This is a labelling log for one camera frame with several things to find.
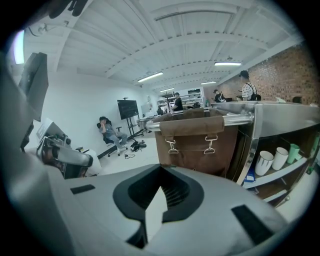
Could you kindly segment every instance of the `monitor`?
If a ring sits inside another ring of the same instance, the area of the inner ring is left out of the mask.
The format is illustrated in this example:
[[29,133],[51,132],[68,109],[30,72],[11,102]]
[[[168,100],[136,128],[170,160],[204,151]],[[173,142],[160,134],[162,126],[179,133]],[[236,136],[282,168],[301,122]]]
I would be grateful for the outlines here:
[[26,95],[27,101],[34,110],[33,119],[41,121],[48,82],[47,55],[32,53],[24,65],[18,85]]
[[122,120],[139,115],[137,102],[135,100],[118,100],[118,107]]

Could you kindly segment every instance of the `white ceiling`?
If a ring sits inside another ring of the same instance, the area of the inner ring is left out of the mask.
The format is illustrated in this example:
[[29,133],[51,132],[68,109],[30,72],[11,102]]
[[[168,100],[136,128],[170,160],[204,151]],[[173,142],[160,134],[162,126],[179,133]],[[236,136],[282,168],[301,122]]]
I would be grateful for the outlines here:
[[[49,31],[40,34],[43,23]],[[132,86],[162,71],[142,83],[155,92],[221,83],[302,39],[285,15],[261,0],[88,0],[79,17],[65,10],[30,29],[36,36],[25,31],[25,59],[46,53],[48,71]],[[214,66],[229,57],[242,66]]]

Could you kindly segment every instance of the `ceiling light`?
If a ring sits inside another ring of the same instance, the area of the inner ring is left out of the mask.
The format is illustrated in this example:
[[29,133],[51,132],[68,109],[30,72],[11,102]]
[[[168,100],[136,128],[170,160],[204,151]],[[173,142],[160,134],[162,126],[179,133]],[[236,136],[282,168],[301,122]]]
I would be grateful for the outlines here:
[[18,32],[13,41],[13,55],[16,64],[24,64],[24,35],[25,31]]
[[215,66],[240,66],[241,62],[216,62]]
[[160,76],[160,75],[163,75],[163,74],[164,74],[164,73],[162,73],[162,72],[155,73],[155,74],[149,75],[149,76],[147,76],[147,77],[145,77],[145,78],[142,78],[142,79],[138,80],[138,82],[141,83],[141,82],[143,82],[143,81],[146,81],[146,80],[151,79],[151,78],[155,78],[155,77]]
[[173,90],[174,88],[170,88],[170,89],[165,89],[165,90],[161,90],[160,93],[165,92],[165,91],[170,91]]
[[214,84],[216,83],[215,81],[211,81],[211,82],[202,82],[201,85],[209,85],[209,84]]

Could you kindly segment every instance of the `bag buckle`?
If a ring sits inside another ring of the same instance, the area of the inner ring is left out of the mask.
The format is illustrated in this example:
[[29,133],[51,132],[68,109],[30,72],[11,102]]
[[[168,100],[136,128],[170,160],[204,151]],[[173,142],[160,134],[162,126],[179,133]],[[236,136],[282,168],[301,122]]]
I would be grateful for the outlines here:
[[207,148],[203,153],[206,154],[214,154],[216,151],[215,149],[212,147],[212,142],[216,141],[218,139],[218,135],[216,135],[216,138],[208,138],[208,136],[205,137],[205,140],[209,143],[209,148]]
[[175,149],[174,144],[176,144],[176,140],[174,139],[173,142],[172,141],[168,141],[167,139],[165,139],[166,142],[168,142],[170,144],[171,149],[169,149],[168,153],[169,154],[178,154],[179,151],[177,149]]

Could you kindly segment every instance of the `person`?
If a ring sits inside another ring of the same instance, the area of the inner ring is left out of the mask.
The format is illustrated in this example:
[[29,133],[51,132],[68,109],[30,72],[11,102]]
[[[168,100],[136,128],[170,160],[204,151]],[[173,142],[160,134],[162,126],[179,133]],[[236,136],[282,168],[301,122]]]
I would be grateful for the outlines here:
[[156,113],[160,116],[162,116],[164,114],[164,111],[161,109],[161,107],[158,108],[158,110],[156,111]]
[[227,102],[222,92],[219,92],[217,89],[215,89],[214,93],[215,93],[215,97],[214,97],[215,102],[217,103]]
[[244,101],[256,101],[261,100],[261,96],[257,95],[257,88],[249,80],[249,73],[246,70],[242,70],[239,74],[241,82],[244,84],[242,87],[242,98]]
[[120,153],[120,149],[123,149],[127,144],[128,136],[123,132],[116,131],[105,116],[101,116],[99,121],[101,124],[101,127],[99,128],[100,133],[102,133],[103,136],[106,136],[109,140],[112,140],[116,145],[116,152]]
[[182,101],[181,101],[179,92],[176,92],[174,94],[174,97],[175,97],[175,103],[174,103],[174,106],[173,106],[172,110],[173,111],[184,110],[184,108],[182,107]]

